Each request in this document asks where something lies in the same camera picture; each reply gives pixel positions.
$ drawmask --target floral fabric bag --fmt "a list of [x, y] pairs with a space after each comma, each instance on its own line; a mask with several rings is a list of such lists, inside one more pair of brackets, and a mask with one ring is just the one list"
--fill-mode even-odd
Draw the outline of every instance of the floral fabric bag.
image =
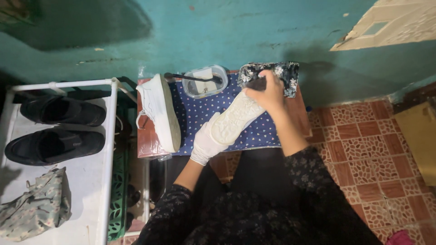
[[283, 61], [277, 63], [248, 63], [239, 70], [238, 86], [243, 87], [247, 82], [252, 82], [259, 78], [259, 73], [263, 70], [272, 70], [285, 85], [285, 96], [295, 98], [298, 82], [298, 68], [300, 65], [295, 62]]
[[50, 170], [36, 178], [32, 186], [27, 181], [28, 192], [0, 205], [0, 237], [20, 242], [69, 219], [70, 203], [62, 192], [65, 169]]

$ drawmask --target hand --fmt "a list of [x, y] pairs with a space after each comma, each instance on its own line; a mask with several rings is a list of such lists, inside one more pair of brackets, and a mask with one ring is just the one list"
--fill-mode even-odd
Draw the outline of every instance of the hand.
[[228, 145], [218, 144], [211, 138], [212, 124], [219, 115], [219, 112], [215, 112], [209, 122], [205, 122], [195, 134], [191, 159], [203, 166], [206, 166], [209, 159], [228, 148]]
[[284, 109], [283, 81], [270, 70], [261, 71], [259, 76], [266, 76], [265, 91], [256, 91], [251, 88], [244, 88], [242, 91], [248, 97], [254, 99], [257, 104], [263, 107], [269, 114]]

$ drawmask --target white sneaker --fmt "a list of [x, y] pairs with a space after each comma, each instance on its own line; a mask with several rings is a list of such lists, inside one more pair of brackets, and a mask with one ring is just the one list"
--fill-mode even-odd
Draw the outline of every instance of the white sneaker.
[[154, 123], [160, 145], [167, 152], [177, 152], [180, 148], [180, 126], [174, 112], [170, 87], [164, 76], [156, 74], [153, 79], [136, 87], [141, 94], [142, 111], [140, 116], [147, 115]]
[[228, 109], [213, 123], [211, 137], [219, 144], [233, 145], [242, 130], [264, 112], [264, 108], [244, 92], [240, 92]]

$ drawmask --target white shelf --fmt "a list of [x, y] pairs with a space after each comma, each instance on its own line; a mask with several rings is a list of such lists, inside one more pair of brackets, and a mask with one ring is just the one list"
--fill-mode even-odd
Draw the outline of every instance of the white shelf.
[[[109, 218], [109, 202], [112, 179], [112, 157], [115, 130], [115, 113], [117, 90], [121, 83], [116, 79], [97, 81], [69, 82], [68, 86], [63, 83], [51, 84], [56, 87], [75, 87], [87, 85], [110, 85], [112, 94], [110, 97], [89, 101], [106, 108], [106, 120], [99, 127], [85, 127], [73, 125], [59, 125], [64, 129], [71, 130], [94, 130], [106, 135], [106, 143], [102, 151], [97, 154], [75, 158], [58, 163], [53, 166], [34, 167], [15, 163], [4, 155], [4, 147], [11, 140], [20, 136], [34, 133], [39, 130], [53, 127], [34, 123], [23, 117], [19, 110], [19, 104], [12, 104], [14, 91], [44, 89], [48, 84], [24, 85], [13, 87], [8, 92], [3, 114], [0, 121], [0, 147], [2, 158], [0, 165], [0, 203], [14, 200], [28, 191], [26, 181], [34, 183], [35, 178], [45, 174], [49, 169], [66, 167], [66, 179], [71, 191], [71, 217], [58, 228], [52, 228], [36, 237], [29, 238], [19, 244], [23, 245], [105, 245], [107, 244], [107, 227]], [[12, 245], [0, 238], [0, 244]]]

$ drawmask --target pink cloth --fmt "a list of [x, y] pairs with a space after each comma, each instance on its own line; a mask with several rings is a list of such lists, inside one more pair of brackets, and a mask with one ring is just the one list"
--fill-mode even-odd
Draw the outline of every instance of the pink cloth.
[[414, 245], [410, 240], [407, 230], [400, 230], [395, 232], [388, 238], [385, 245]]

